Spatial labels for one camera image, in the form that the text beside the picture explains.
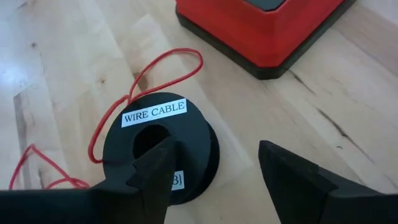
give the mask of label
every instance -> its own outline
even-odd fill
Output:
[[[122,128],[187,112],[187,99],[150,106],[122,115]]]
[[[185,188],[184,171],[181,170],[181,171],[174,172],[172,190],[182,190],[184,188]]]

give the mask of wood grain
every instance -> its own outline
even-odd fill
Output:
[[[86,151],[98,121],[156,56],[191,47],[203,54],[204,67],[164,91],[199,107],[217,133],[221,161],[210,188],[170,207],[166,223],[279,223],[257,161],[263,139],[372,189],[398,192],[397,1],[358,0],[284,76],[270,81],[256,80],[182,28],[174,7],[173,0],[0,3],[0,189],[32,143],[71,176],[102,181],[102,167]],[[197,63],[173,55],[134,94]],[[59,177],[30,156],[16,188],[40,189]]]

